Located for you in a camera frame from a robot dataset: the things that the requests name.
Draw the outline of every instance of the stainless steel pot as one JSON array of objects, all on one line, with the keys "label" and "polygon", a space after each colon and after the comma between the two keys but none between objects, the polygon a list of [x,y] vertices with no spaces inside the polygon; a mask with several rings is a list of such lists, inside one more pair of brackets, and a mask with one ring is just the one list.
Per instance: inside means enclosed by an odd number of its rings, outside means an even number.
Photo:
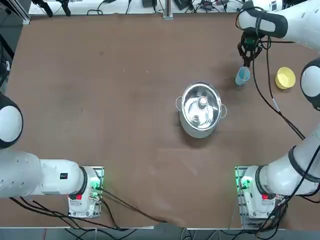
[{"label": "stainless steel pot", "polygon": [[[175,106],[179,110],[183,129],[197,139],[209,136],[219,119],[227,115],[227,108],[221,103],[217,90],[202,81],[189,85],[183,95],[175,100]],[[222,106],[225,108],[224,116],[221,116]]]}]

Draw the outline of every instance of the green led light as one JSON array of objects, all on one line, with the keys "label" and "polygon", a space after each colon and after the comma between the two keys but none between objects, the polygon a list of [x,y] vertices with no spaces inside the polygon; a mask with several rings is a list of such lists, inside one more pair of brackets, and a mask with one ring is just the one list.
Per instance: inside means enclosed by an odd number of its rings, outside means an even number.
[{"label": "green led light", "polygon": [[250,176],[244,176],[243,178],[241,178],[242,189],[248,189],[252,180],[253,179]]}]

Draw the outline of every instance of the floor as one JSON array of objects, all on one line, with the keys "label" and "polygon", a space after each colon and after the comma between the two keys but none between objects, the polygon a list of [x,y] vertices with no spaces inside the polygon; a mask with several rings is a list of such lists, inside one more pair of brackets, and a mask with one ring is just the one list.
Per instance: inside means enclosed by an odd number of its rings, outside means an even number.
[{"label": "floor", "polygon": [[[31,0],[20,0],[21,4],[29,9]],[[0,33],[6,39],[8,44],[13,50],[16,49],[19,36],[22,30],[22,20],[18,18],[13,13],[7,15],[3,10],[0,11]],[[154,230],[149,229],[139,229],[129,237],[127,240],[178,240],[181,237],[182,228],[170,225],[170,224],[158,224],[154,227]],[[74,234],[79,236],[83,232],[81,230],[72,230]],[[195,240],[207,240],[214,231],[212,230],[199,230],[197,231],[194,239]],[[230,230],[228,233],[236,234],[238,230]],[[123,232],[109,231],[108,233],[115,236],[116,239],[121,238],[125,235]],[[263,238],[267,238],[271,235],[266,233],[261,235]],[[184,239],[186,236],[186,231],[181,239]],[[318,239],[320,236],[319,232],[306,232],[306,231],[288,231],[288,230],[279,230],[278,233],[273,238],[274,240],[313,240]],[[94,231],[86,233],[82,239],[83,240],[94,240],[96,238],[96,233]],[[220,232],[221,240],[231,240],[233,236],[225,235]],[[32,240],[75,240],[76,237],[60,228],[25,228],[25,229],[14,229],[14,228],[0,228],[0,240],[22,240],[22,239],[32,239]],[[106,236],[104,233],[98,232],[97,239],[111,239]],[[211,240],[218,240],[219,234],[216,232]],[[238,240],[253,240],[253,235],[243,234],[240,235]]]}]

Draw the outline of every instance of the blue cup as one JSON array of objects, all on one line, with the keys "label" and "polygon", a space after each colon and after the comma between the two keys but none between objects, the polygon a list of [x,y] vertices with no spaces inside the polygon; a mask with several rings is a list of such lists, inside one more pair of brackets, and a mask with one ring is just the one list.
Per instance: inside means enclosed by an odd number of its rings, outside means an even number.
[{"label": "blue cup", "polygon": [[236,74],[235,77],[235,84],[238,86],[241,86],[244,84],[246,81],[248,81],[250,78],[250,70],[246,66],[240,67],[238,73]]}]

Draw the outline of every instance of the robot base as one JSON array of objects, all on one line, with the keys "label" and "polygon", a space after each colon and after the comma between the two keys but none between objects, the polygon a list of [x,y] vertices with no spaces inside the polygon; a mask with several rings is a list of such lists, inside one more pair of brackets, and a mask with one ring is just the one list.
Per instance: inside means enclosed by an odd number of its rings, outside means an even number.
[{"label": "robot base", "polygon": [[103,188],[104,167],[103,166],[83,166],[87,173],[87,184],[83,195],[76,199],[68,197],[68,215],[76,218],[97,218],[101,215],[102,191],[95,187]]},{"label": "robot base", "polygon": [[258,229],[280,201],[279,196],[263,199],[265,197],[259,193],[255,182],[257,168],[257,166],[235,167],[237,200],[243,229]]}]

